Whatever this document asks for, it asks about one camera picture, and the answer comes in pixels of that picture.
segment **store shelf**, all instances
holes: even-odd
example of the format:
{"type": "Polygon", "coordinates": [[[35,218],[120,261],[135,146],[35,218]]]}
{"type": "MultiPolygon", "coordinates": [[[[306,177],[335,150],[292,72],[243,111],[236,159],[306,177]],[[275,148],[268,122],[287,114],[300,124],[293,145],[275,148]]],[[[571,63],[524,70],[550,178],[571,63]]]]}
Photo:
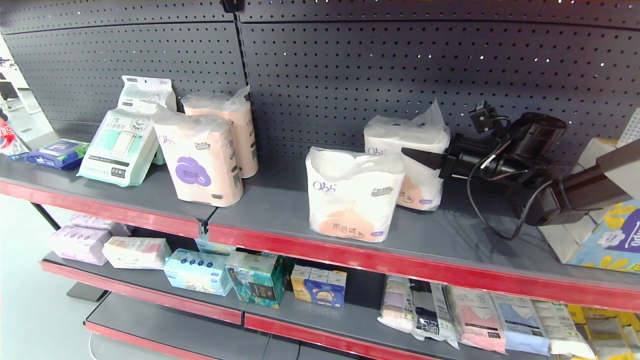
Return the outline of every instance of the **store shelf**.
{"type": "MultiPolygon", "coordinates": [[[[42,145],[60,137],[91,140],[85,134],[50,133],[34,143],[42,145]]],[[[166,167],[152,165],[142,184],[127,188],[76,174],[77,169],[57,170],[0,156],[0,193],[192,238],[198,237],[198,221],[206,222],[215,209],[179,200],[166,167]]]]}
{"type": "Polygon", "coordinates": [[[262,359],[269,336],[112,293],[84,322],[87,330],[189,360],[262,359]]]}
{"type": "MultiPolygon", "coordinates": [[[[218,208],[211,217],[211,241],[467,288],[640,311],[640,277],[563,265],[535,227],[525,226],[514,241],[499,239],[477,219],[459,179],[445,182],[437,211],[396,208],[381,243],[309,229],[304,158],[263,157],[258,174],[244,185],[235,206],[218,208]]],[[[490,222],[512,231],[515,219],[501,190],[474,189],[490,222]]]]}

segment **purple logo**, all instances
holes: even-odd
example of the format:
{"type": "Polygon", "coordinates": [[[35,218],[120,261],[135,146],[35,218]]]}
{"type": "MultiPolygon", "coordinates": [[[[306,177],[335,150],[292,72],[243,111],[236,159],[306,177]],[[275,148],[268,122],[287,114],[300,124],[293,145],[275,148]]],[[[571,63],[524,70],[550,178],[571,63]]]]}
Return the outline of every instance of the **purple logo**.
{"type": "Polygon", "coordinates": [[[204,187],[211,185],[211,178],[207,171],[194,158],[180,157],[178,166],[175,167],[175,175],[185,184],[198,184],[204,187]]]}

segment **packaging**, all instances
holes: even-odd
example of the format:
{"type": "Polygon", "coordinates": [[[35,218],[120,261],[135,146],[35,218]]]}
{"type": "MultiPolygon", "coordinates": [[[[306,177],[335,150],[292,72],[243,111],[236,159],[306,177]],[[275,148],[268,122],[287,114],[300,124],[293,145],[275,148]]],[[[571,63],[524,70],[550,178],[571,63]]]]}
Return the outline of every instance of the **packaging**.
{"type": "Polygon", "coordinates": [[[291,273],[293,293],[298,300],[342,309],[347,273],[296,265],[291,273]]]}
{"type": "Polygon", "coordinates": [[[171,249],[164,238],[114,236],[104,244],[102,253],[114,268],[162,270],[171,249]]]}
{"type": "Polygon", "coordinates": [[[495,293],[491,298],[507,338],[507,350],[548,356],[549,338],[531,300],[495,293]]]}
{"type": "Polygon", "coordinates": [[[160,106],[152,120],[178,199],[219,207],[240,200],[243,185],[229,121],[160,106]]]}
{"type": "Polygon", "coordinates": [[[595,359],[591,347],[573,324],[569,310],[558,302],[532,300],[549,338],[549,352],[595,359]]]}
{"type": "Polygon", "coordinates": [[[90,229],[107,230],[112,236],[130,236],[131,230],[119,222],[97,218],[90,215],[75,213],[69,220],[69,224],[90,229]]]}
{"type": "Polygon", "coordinates": [[[258,171],[258,149],[251,117],[251,103],[245,99],[249,89],[249,86],[244,87],[233,97],[227,94],[193,93],[181,100],[184,113],[187,115],[217,115],[231,121],[237,163],[243,179],[255,175],[258,171]]]}
{"type": "Polygon", "coordinates": [[[23,159],[29,148],[20,139],[20,137],[13,132],[9,123],[0,119],[0,153],[7,155],[9,160],[23,159]]]}
{"type": "MultiPolygon", "coordinates": [[[[376,116],[364,128],[368,154],[401,154],[403,147],[443,154],[449,146],[449,127],[444,124],[436,99],[413,120],[376,116]]],[[[440,170],[433,170],[402,155],[404,181],[397,204],[417,210],[433,211],[442,197],[440,170]]]]}
{"type": "Polygon", "coordinates": [[[89,143],[60,139],[47,146],[29,151],[24,161],[68,170],[80,165],[87,148],[89,148],[89,143]]]}
{"type": "Polygon", "coordinates": [[[67,225],[49,238],[49,247],[61,258],[104,265],[102,246],[111,238],[106,230],[67,225]]]}
{"type": "Polygon", "coordinates": [[[280,307],[287,275],[283,256],[233,251],[227,259],[227,271],[240,301],[280,307]]]}
{"type": "Polygon", "coordinates": [[[395,330],[411,333],[417,326],[409,279],[387,275],[378,321],[395,330]]]}
{"type": "Polygon", "coordinates": [[[174,288],[227,296],[232,284],[225,269],[226,256],[176,250],[164,265],[164,274],[174,288]]]}
{"type": "Polygon", "coordinates": [[[404,178],[401,154],[312,147],[306,164],[311,230],[374,243],[387,237],[404,178]]]}
{"type": "Polygon", "coordinates": [[[445,300],[444,288],[435,282],[411,280],[411,292],[417,320],[411,334],[418,340],[431,338],[460,348],[456,330],[445,300]]]}

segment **tissue box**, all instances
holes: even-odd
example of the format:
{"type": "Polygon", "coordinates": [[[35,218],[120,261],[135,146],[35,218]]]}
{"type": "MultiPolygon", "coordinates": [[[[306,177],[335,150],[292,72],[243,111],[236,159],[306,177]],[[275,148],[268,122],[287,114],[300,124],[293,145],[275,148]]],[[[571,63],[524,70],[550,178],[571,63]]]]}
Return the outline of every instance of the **tissue box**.
{"type": "Polygon", "coordinates": [[[226,256],[176,250],[164,265],[164,274],[174,288],[227,296],[232,284],[225,270],[226,256]]]}
{"type": "Polygon", "coordinates": [[[280,307],[286,275],[283,256],[233,251],[227,259],[227,271],[240,301],[280,307]]]}
{"type": "Polygon", "coordinates": [[[107,258],[102,254],[102,245],[110,237],[106,230],[67,225],[49,238],[49,246],[61,258],[104,265],[107,258]]]}
{"type": "Polygon", "coordinates": [[[293,293],[298,300],[331,307],[344,307],[347,273],[296,265],[291,273],[293,293]]]}
{"type": "Polygon", "coordinates": [[[115,268],[164,268],[164,260],[171,256],[169,245],[163,238],[126,238],[114,236],[102,248],[102,253],[115,268]]]}

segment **white tissue pack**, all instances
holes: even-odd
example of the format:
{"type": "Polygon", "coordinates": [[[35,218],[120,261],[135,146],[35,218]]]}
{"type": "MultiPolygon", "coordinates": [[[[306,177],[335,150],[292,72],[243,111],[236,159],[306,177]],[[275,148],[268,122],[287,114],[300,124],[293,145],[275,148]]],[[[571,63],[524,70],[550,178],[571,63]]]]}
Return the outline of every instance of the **white tissue pack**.
{"type": "Polygon", "coordinates": [[[375,243],[387,237],[404,178],[401,154],[312,147],[305,163],[311,230],[375,243]]]}
{"type": "MultiPolygon", "coordinates": [[[[367,153],[400,154],[403,147],[444,153],[449,146],[449,127],[444,124],[436,99],[427,110],[413,120],[376,116],[364,128],[367,153]]],[[[433,170],[402,155],[404,181],[397,200],[407,208],[433,211],[442,197],[440,170],[433,170]]]]}

